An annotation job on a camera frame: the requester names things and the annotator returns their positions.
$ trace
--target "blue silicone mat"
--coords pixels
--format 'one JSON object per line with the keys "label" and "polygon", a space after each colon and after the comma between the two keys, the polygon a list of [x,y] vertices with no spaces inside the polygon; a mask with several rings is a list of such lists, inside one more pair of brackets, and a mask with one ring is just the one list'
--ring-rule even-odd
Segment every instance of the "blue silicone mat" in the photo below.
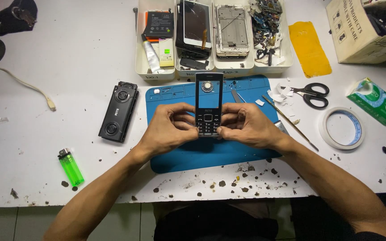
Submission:
{"label": "blue silicone mat", "polygon": [[[160,93],[154,94],[155,89],[160,89]],[[232,89],[235,89],[246,102],[254,103],[257,99],[263,100],[262,95],[269,98],[267,91],[270,89],[270,85],[268,78],[263,75],[226,79],[223,83],[223,103],[235,102],[231,93]],[[199,92],[201,102],[214,99],[214,95],[218,95],[217,91],[207,94],[203,90]],[[195,83],[151,88],[145,94],[145,99],[147,120],[150,123],[156,107],[160,104],[186,102],[194,106]],[[276,111],[268,103],[257,106],[272,122],[278,121]],[[151,159],[151,169],[155,173],[177,172],[279,156],[281,155],[278,152],[272,150],[258,150],[235,141],[202,137],[188,142],[174,151],[154,157]]]}

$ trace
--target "roll of tape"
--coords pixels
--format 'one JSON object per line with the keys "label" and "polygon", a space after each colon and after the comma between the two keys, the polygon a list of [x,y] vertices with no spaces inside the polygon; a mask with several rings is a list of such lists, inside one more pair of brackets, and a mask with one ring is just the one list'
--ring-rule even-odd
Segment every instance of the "roll of tape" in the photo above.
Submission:
{"label": "roll of tape", "polygon": [[[348,144],[348,145],[342,145],[340,143],[337,143],[329,134],[329,130],[327,129],[327,120],[332,114],[344,114],[348,118],[351,119],[352,123],[354,124],[356,134],[354,137],[354,140]],[[323,123],[318,125],[319,133],[321,134],[321,137],[329,144],[331,147],[334,147],[339,150],[351,150],[354,148],[357,148],[364,140],[364,124],[358,117],[358,115],[355,112],[352,112],[350,109],[345,107],[334,107],[328,110],[324,114]]]}

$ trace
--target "white table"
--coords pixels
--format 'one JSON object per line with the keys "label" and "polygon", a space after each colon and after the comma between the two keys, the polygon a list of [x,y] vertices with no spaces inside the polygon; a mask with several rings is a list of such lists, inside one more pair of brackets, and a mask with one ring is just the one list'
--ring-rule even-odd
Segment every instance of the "white table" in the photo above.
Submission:
{"label": "white table", "polygon": [[[36,3],[39,17],[33,31],[1,37],[7,51],[0,67],[39,86],[55,102],[57,111],[51,112],[38,92],[21,86],[0,71],[0,117],[9,119],[8,123],[0,124],[0,207],[46,205],[46,202],[48,205],[65,205],[77,192],[72,191],[71,186],[61,185],[61,181],[68,180],[57,159],[58,151],[72,150],[86,180],[79,186],[82,189],[141,139],[147,128],[146,90],[151,86],[184,83],[176,80],[145,82],[135,73],[132,8],[137,2],[36,0]],[[337,63],[328,33],[330,28],[325,11],[328,3],[328,0],[308,1],[308,4],[286,0],[286,12],[289,25],[296,21],[312,21],[333,73],[306,79],[293,50],[294,65],[279,78],[270,78],[271,87],[278,82],[287,84],[286,77],[290,77],[289,84],[293,87],[303,87],[311,82],[328,85],[331,90],[327,97],[328,108],[351,107],[365,123],[367,136],[363,144],[353,151],[331,148],[317,128],[323,112],[308,107],[296,95],[292,107],[296,118],[301,119],[298,127],[319,148],[321,156],[328,160],[332,158],[331,162],[360,179],[374,192],[386,192],[386,155],[381,151],[382,146],[386,146],[386,127],[345,97],[351,84],[366,76],[386,90],[386,66]],[[124,144],[97,136],[111,90],[120,80],[137,84],[141,93]],[[282,122],[296,140],[311,148],[285,120]],[[255,171],[238,171],[239,167],[246,171],[248,165]],[[279,177],[270,172],[272,168],[278,171]],[[240,176],[240,180],[232,187],[236,176]],[[220,181],[225,181],[226,185],[220,187]],[[157,187],[159,191],[154,193],[153,189]],[[249,191],[243,192],[241,188],[244,187]],[[10,195],[12,188],[19,195],[18,199]],[[273,159],[272,163],[261,160],[161,175],[153,173],[146,164],[117,202],[133,202],[132,196],[136,197],[136,202],[158,202],[314,194],[291,167],[278,159]]]}

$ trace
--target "gray floor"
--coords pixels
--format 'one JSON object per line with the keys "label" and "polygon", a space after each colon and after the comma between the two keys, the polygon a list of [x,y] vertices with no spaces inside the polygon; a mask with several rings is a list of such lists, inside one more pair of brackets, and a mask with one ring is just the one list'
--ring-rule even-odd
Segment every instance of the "gray floor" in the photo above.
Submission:
{"label": "gray floor", "polygon": [[[0,241],[41,240],[61,208],[0,208]],[[280,231],[277,239],[295,240],[290,215],[290,200],[276,199],[271,218],[278,220]],[[151,203],[115,204],[88,240],[152,241],[155,227]]]}

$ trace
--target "yellow plastic sheet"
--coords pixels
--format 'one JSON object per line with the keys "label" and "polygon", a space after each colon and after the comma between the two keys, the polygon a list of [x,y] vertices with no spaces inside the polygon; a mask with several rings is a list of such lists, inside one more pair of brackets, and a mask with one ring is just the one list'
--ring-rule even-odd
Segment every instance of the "yellow plastic sheet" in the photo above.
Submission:
{"label": "yellow plastic sheet", "polygon": [[288,26],[288,29],[304,75],[312,78],[331,74],[329,60],[319,43],[314,25],[311,22],[297,22]]}

